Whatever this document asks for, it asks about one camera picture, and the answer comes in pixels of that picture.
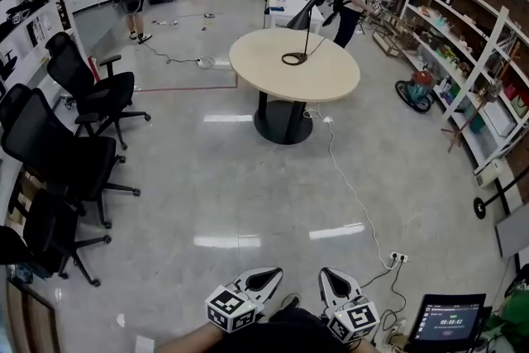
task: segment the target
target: floor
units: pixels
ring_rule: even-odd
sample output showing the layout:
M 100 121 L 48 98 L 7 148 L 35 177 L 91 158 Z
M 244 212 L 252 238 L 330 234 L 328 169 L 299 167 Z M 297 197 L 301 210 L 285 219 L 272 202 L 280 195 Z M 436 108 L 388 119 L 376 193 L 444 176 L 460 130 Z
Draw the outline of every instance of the floor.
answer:
M 150 46 L 175 59 L 227 58 L 238 37 L 262 27 L 262 11 L 263 0 L 151 7 L 148 22 L 168 25 L 149 24 Z M 204 21 L 205 12 L 217 16 Z M 170 26 L 174 20 L 179 24 Z M 298 292 L 315 314 L 323 309 L 320 268 L 343 270 L 361 284 L 384 271 L 369 223 L 327 153 L 326 124 L 315 122 L 302 144 L 283 146 L 263 139 L 252 122 L 208 119 L 252 115 L 258 93 L 242 80 L 236 88 L 183 89 L 232 87 L 234 74 L 166 64 L 117 28 L 108 53 L 122 52 L 118 68 L 132 70 L 145 90 L 133 108 L 148 111 L 152 121 L 123 122 L 127 162 L 111 182 L 141 188 L 142 195 L 104 195 L 112 243 L 81 251 L 100 288 L 90 287 L 72 263 L 68 280 L 36 283 L 56 307 L 62 351 L 121 353 L 133 351 L 138 335 L 157 343 L 182 335 L 205 322 L 203 302 L 219 284 L 251 268 L 282 267 L 284 281 L 272 303 Z M 322 34 L 332 38 L 336 30 L 334 22 Z M 393 85 L 409 79 L 411 67 L 386 57 L 370 33 L 355 35 L 347 50 L 360 66 L 360 85 L 321 109 L 332 118 L 336 161 L 367 208 L 381 255 L 409 255 L 395 286 L 407 299 L 407 326 L 425 293 L 486 293 L 491 303 L 506 269 L 493 230 L 498 205 L 483 221 L 476 219 L 472 201 L 489 192 L 478 188 L 463 148 L 447 154 L 440 108 L 422 116 L 399 100 Z M 80 238 L 106 233 L 95 209 L 89 211 Z M 310 237 L 350 224 L 361 231 Z M 390 291 L 394 274 L 365 289 L 379 313 L 402 306 Z M 503 287 L 512 277 L 511 263 Z

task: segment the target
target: ceiling light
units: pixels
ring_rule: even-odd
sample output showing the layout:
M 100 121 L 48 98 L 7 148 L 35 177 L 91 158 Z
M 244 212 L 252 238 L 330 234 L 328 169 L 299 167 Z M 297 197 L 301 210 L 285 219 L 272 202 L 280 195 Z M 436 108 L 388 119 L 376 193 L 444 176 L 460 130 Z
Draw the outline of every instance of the ceiling light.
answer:
M 338 237 L 338 236 L 350 236 L 357 232 L 362 232 L 365 229 L 364 224 L 350 224 L 344 227 L 331 228 L 328 230 L 310 231 L 308 236 L 311 240 L 318 240 L 320 238 Z

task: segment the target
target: light wood tabletop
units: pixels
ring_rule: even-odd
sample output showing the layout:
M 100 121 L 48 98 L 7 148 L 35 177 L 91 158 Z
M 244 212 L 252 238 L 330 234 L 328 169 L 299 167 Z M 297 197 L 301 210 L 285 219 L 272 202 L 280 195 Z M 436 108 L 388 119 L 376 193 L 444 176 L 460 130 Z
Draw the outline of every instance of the light wood tabletop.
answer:
M 278 98 L 294 102 L 330 102 L 352 92 L 360 81 L 360 69 L 346 50 L 313 33 L 299 66 L 281 61 L 286 53 L 303 52 L 305 31 L 270 28 L 242 36 L 230 49 L 233 69 L 251 85 Z

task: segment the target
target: red object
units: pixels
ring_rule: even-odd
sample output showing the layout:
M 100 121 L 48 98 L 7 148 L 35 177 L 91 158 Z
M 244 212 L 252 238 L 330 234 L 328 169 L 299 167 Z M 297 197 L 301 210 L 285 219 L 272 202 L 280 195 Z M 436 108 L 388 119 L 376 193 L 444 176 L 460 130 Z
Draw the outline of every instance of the red object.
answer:
M 514 87 L 514 84 L 509 84 L 503 91 L 505 92 L 505 95 L 507 96 L 509 100 L 513 100 L 518 95 L 516 87 Z
M 98 73 L 98 69 L 96 68 L 96 65 L 93 64 L 93 58 L 92 56 L 89 56 L 88 57 L 88 64 L 90 65 L 90 69 L 92 70 L 92 74 L 93 74 L 93 77 L 96 79 L 96 82 L 101 80 L 99 78 L 99 73 Z

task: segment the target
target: power strip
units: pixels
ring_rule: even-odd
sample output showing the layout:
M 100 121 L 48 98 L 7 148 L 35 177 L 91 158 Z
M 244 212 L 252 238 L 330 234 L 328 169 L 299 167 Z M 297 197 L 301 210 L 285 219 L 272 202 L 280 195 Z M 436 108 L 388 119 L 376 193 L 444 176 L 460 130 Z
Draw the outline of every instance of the power strip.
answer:
M 397 251 L 392 251 L 389 254 L 389 259 L 396 260 L 397 262 L 399 261 L 407 262 L 409 258 L 406 255 L 403 255 L 402 253 L 398 253 Z

